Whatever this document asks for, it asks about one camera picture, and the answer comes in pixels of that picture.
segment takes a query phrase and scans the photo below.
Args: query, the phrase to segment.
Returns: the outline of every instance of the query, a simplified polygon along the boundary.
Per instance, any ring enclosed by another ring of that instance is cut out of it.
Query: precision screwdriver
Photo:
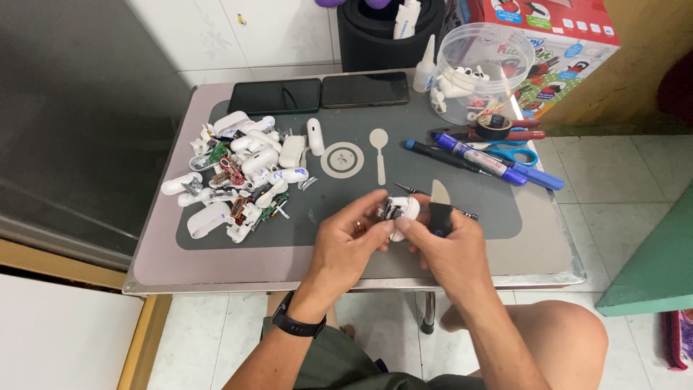
[[[467,171],[471,171],[474,173],[482,173],[484,175],[490,176],[490,174],[484,172],[481,170],[481,168],[477,167],[476,165],[472,164],[471,162],[467,160],[463,160],[461,158],[455,157],[454,155],[450,154],[448,151],[443,151],[440,149],[433,149],[432,147],[422,144],[420,142],[414,141],[413,139],[408,139],[404,143],[404,148],[407,150],[410,150],[412,152],[416,152],[421,155],[426,155],[434,160],[438,160],[440,162],[444,162],[447,165],[451,165],[455,168],[462,168],[466,169]]]
[[[397,187],[400,187],[401,189],[404,189],[408,194],[421,194],[421,195],[430,196],[429,194],[427,194],[427,193],[421,191],[420,189],[407,187],[406,185],[401,185],[401,184],[399,184],[399,183],[394,183],[394,184],[395,184]],[[461,212],[461,213],[464,214],[464,216],[467,217],[467,218],[471,218],[471,219],[473,219],[474,221],[479,221],[479,216],[476,215],[476,214],[472,214],[472,213],[470,213],[470,212],[462,211],[462,210],[458,209],[457,207],[455,207],[455,210]]]

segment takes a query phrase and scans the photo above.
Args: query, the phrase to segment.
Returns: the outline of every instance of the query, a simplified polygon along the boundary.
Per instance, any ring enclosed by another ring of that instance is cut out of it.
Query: table leg
[[[425,334],[433,333],[433,324],[435,323],[435,292],[426,292],[426,310],[421,322],[421,331]]]

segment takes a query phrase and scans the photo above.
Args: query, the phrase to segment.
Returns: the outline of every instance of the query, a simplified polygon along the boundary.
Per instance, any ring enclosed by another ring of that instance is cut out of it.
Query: foot
[[[450,306],[448,311],[440,318],[440,327],[446,332],[452,333],[461,329],[467,329],[464,319],[459,315],[455,306]]]
[[[354,338],[356,337],[356,329],[355,329],[354,326],[351,325],[351,324],[347,324],[347,325],[344,325],[344,326],[340,326],[340,330],[341,330],[346,336],[348,336],[352,341],[353,341]]]

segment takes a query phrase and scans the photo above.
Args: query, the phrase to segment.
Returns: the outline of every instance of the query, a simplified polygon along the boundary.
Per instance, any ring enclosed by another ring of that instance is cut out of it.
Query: cardboard box
[[[515,90],[528,119],[541,117],[619,49],[603,0],[448,0],[440,36],[477,22],[517,28],[534,46],[534,65]]]

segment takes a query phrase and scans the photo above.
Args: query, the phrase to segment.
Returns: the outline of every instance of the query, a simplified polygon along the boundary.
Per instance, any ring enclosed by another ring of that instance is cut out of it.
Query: gray mat
[[[447,188],[453,205],[480,216],[479,224],[484,229],[485,239],[515,237],[522,229],[522,219],[510,184],[496,177],[450,167],[402,148],[401,143],[409,138],[428,142],[428,129],[449,125],[433,112],[428,103],[428,94],[411,91],[410,94],[411,101],[407,105],[321,109],[315,114],[276,116],[277,128],[291,128],[295,135],[305,135],[306,121],[311,117],[317,118],[322,127],[325,147],[335,142],[356,144],[364,153],[363,168],[350,178],[335,179],[322,171],[320,157],[308,152],[308,172],[319,180],[304,192],[297,189],[296,184],[289,186],[289,202],[284,210],[290,219],[278,214],[262,222],[240,244],[235,244],[226,235],[225,224],[212,230],[206,237],[192,239],[186,223],[190,216],[204,207],[196,203],[184,208],[176,242],[186,250],[312,246],[321,221],[353,199],[381,187],[378,185],[376,165],[378,151],[369,141],[370,132],[375,128],[385,129],[389,137],[387,146],[383,148],[387,178],[384,188],[391,195],[406,195],[392,184],[395,182],[430,192],[432,179],[436,178]],[[209,123],[224,117],[228,104],[228,101],[219,102],[211,111]],[[203,172],[205,183],[211,178],[212,172]]]

